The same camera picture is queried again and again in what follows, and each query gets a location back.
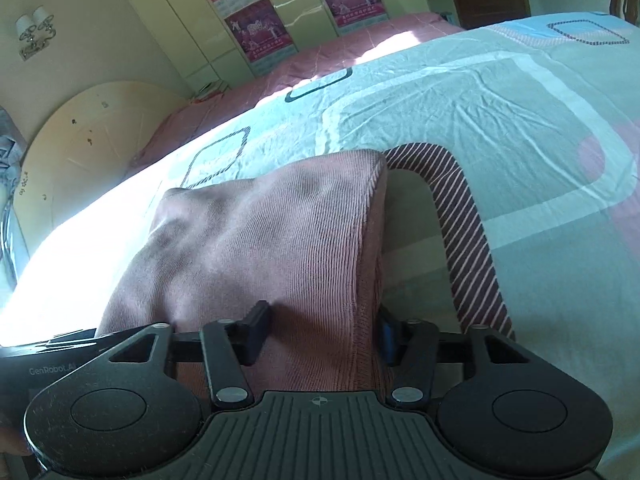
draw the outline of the lampshade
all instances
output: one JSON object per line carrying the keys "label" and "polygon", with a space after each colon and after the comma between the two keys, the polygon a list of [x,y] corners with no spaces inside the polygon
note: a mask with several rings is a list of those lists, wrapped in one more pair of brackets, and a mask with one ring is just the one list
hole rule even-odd
{"label": "lampshade", "polygon": [[38,25],[38,30],[42,30],[53,20],[53,14],[49,14],[43,6],[33,11],[33,21]]}
{"label": "lampshade", "polygon": [[18,38],[24,40],[27,34],[31,34],[36,30],[36,24],[33,23],[31,16],[24,14],[15,22],[15,30],[18,33]]}

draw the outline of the wall lamp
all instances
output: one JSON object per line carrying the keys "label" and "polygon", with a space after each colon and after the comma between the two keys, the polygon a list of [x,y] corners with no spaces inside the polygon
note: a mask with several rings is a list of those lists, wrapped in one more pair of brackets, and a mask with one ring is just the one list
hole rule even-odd
{"label": "wall lamp", "polygon": [[49,14],[44,7],[34,10],[33,17],[25,14],[18,18],[15,22],[18,38],[26,43],[20,49],[22,60],[27,61],[31,56],[49,46],[50,40],[56,36],[56,29],[51,22],[53,22],[53,14]]}

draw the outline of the silver rivet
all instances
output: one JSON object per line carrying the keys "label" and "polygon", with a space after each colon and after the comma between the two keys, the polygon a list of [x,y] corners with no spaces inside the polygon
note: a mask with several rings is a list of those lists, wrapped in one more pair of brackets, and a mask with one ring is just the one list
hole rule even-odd
{"label": "silver rivet", "polygon": [[237,388],[235,386],[230,386],[228,388],[222,388],[218,390],[216,393],[216,397],[220,402],[228,402],[229,404],[233,404],[234,402],[241,402],[245,400],[249,394],[243,388]]}
{"label": "silver rivet", "polygon": [[418,402],[424,396],[422,392],[418,388],[411,388],[410,386],[405,386],[404,388],[396,388],[391,393],[391,396],[397,402],[403,402],[408,404],[410,402]]}

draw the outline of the folded clothing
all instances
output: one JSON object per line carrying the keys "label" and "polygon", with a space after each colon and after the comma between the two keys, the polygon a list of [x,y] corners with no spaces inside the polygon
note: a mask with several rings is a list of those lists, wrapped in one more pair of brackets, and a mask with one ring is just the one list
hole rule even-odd
{"label": "folded clothing", "polygon": [[[153,322],[191,332],[267,300],[272,332],[244,370],[254,394],[382,386],[372,334],[385,188],[383,155],[357,150],[167,191],[98,333]],[[195,375],[178,368],[178,379],[201,391]]]}

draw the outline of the black device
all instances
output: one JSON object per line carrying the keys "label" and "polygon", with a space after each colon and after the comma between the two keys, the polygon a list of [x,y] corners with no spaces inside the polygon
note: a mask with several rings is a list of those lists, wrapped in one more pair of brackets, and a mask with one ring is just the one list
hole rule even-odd
{"label": "black device", "polygon": [[[256,399],[241,365],[256,362],[270,323],[259,302],[242,321],[199,333],[153,324],[1,348],[9,381],[0,395],[22,398],[20,406],[45,377],[60,376],[24,415],[42,480],[601,478],[593,468],[612,433],[606,404],[494,330],[440,333],[381,308],[378,348],[395,368],[387,396]],[[172,379],[179,362],[204,362],[209,402]],[[464,377],[439,399],[437,363],[461,363]]]}

